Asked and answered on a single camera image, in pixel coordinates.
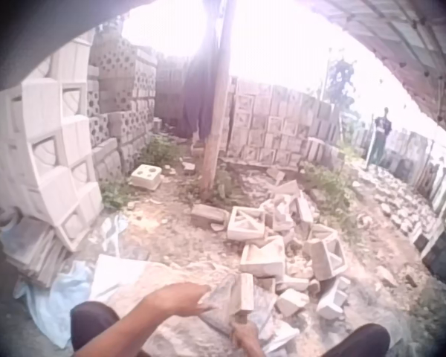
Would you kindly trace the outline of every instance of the metal roof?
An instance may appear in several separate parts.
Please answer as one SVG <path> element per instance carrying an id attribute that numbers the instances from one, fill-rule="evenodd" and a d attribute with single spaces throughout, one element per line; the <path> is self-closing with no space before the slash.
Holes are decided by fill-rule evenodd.
<path id="1" fill-rule="evenodd" d="M 446 12 L 434 0 L 299 1 L 372 51 L 446 130 Z"/>

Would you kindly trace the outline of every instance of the dark t-shirt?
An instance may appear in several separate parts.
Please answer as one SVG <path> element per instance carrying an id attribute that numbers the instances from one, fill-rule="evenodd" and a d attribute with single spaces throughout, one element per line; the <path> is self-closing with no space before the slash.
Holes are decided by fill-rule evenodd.
<path id="1" fill-rule="evenodd" d="M 375 119 L 375 126 L 382 127 L 386 136 L 388 136 L 388 134 L 392 131 L 392 122 L 383 117 L 378 117 Z"/>

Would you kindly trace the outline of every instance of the stacked concrete blocks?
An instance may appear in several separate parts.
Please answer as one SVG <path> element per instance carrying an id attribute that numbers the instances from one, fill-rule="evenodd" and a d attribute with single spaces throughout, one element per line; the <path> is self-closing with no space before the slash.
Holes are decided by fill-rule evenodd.
<path id="1" fill-rule="evenodd" d="M 51 77 L 0 92 L 0 207 L 52 225 L 71 251 L 101 206 L 85 116 L 89 45 L 75 39 L 51 56 Z"/>

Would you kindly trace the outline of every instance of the wooden pole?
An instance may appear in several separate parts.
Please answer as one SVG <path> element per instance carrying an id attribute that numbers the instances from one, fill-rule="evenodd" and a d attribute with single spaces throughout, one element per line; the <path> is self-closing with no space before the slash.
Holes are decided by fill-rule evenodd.
<path id="1" fill-rule="evenodd" d="M 223 129 L 224 108 L 226 106 L 231 58 L 231 29 L 233 27 L 235 9 L 236 0 L 227 0 L 216 69 L 211 131 L 205 144 L 203 166 L 201 169 L 200 192 L 202 199 L 208 199 L 210 197 L 213 182 L 215 181 L 220 137 L 222 136 Z"/>

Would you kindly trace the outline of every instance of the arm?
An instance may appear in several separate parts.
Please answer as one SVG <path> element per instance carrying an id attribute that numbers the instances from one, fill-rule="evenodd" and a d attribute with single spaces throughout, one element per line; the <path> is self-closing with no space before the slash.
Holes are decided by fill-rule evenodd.
<path id="1" fill-rule="evenodd" d="M 173 315 L 194 316 L 210 309 L 198 303 L 209 286 L 178 283 L 147 295 L 127 316 L 76 351 L 75 357 L 135 357 L 149 336 Z"/>

